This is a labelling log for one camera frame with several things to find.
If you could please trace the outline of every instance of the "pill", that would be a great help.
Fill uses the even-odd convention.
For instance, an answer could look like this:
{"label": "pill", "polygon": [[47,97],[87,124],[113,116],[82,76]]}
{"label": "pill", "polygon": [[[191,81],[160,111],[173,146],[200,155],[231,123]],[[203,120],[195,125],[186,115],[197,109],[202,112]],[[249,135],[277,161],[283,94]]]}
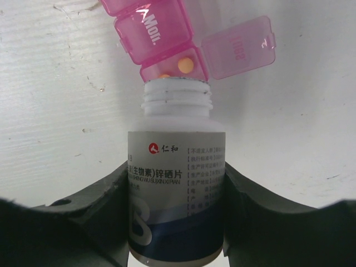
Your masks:
{"label": "pill", "polygon": [[162,75],[159,75],[159,78],[168,78],[168,77],[171,77],[170,75],[168,74],[162,74]]}
{"label": "pill", "polygon": [[188,73],[192,72],[194,69],[193,60],[191,60],[188,57],[181,58],[178,61],[178,69],[184,74],[188,74]]}

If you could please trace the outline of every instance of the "white table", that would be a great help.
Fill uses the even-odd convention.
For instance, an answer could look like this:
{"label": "white table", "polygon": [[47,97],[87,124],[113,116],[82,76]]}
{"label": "white table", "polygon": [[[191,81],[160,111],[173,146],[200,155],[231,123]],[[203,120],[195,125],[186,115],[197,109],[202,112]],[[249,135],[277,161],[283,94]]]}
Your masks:
{"label": "white table", "polygon": [[[227,161],[303,204],[355,198],[355,1],[200,1],[210,31],[268,15],[276,35],[271,66],[211,83]],[[96,3],[0,3],[1,197],[50,204],[127,158],[140,67]]]}

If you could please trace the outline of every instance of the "bottle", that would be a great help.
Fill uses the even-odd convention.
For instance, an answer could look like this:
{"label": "bottle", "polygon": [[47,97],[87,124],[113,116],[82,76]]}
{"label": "bottle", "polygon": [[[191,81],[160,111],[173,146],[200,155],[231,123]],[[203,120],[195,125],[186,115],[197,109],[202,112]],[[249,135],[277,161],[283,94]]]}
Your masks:
{"label": "bottle", "polygon": [[225,132],[210,96],[198,80],[145,84],[145,116],[128,133],[128,243],[148,266],[204,266],[221,252]]}

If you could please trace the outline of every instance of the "pink pill box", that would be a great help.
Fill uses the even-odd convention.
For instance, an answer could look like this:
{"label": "pink pill box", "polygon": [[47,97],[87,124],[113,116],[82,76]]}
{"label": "pink pill box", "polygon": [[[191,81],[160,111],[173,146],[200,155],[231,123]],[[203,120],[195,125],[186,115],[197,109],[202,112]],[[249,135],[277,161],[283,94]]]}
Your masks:
{"label": "pink pill box", "polygon": [[[101,0],[116,16],[115,29],[144,81],[160,76],[219,80],[269,65],[275,60],[270,19],[262,16],[203,39],[196,46],[182,0]],[[179,60],[193,62],[181,72]]]}

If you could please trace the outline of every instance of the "blue wave design on label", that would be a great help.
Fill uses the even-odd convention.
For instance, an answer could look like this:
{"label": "blue wave design on label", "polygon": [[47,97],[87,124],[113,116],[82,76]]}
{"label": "blue wave design on label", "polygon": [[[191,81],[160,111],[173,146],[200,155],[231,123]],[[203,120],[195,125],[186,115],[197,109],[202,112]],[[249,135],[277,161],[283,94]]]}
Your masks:
{"label": "blue wave design on label", "polygon": [[[150,259],[183,262],[210,256],[218,251],[224,241],[224,219],[221,201],[209,209],[184,219],[148,225],[152,241],[142,246],[129,238],[130,247]],[[132,225],[136,235],[142,229]]]}

